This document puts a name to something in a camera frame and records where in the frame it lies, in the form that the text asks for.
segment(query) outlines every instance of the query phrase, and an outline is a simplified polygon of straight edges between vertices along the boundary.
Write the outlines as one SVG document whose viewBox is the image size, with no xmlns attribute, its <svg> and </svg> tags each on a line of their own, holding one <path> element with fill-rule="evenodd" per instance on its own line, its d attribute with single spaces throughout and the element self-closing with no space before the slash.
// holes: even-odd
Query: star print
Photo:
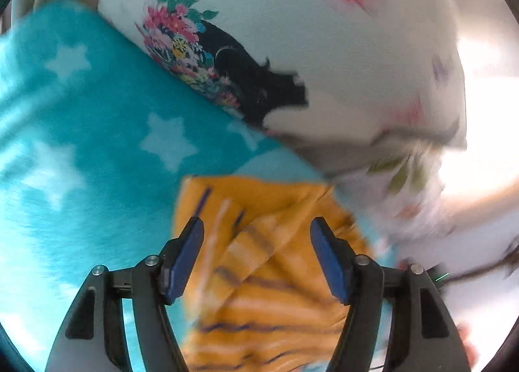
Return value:
<svg viewBox="0 0 519 372">
<path fill-rule="evenodd" d="M 67 80 L 72 73 L 81 70 L 90 70 L 92 66 L 85 57 L 87 47 L 79 44 L 75 47 L 58 44 L 56 57 L 45 63 L 48 70 L 53 71 L 58 76 L 58 80 Z"/>
<path fill-rule="evenodd" d="M 248 128 L 239 120 L 234 120 L 227 126 L 227 131 L 241 135 L 247 147 L 252 151 L 258 149 L 258 144 L 265 139 L 265 135 Z"/>
<path fill-rule="evenodd" d="M 74 145 L 49 146 L 35 144 L 36 165 L 23 183 L 45 193 L 51 208 L 61 209 L 63 198 L 73 189 L 85 186 L 83 177 L 74 167 Z"/>
<path fill-rule="evenodd" d="M 150 134 L 141 142 L 141 149 L 158 155 L 164 167 L 170 172 L 177 172 L 182 161 L 198 153 L 184 137 L 184 120 L 172 118 L 162 120 L 157 114 L 148 117 Z"/>
</svg>

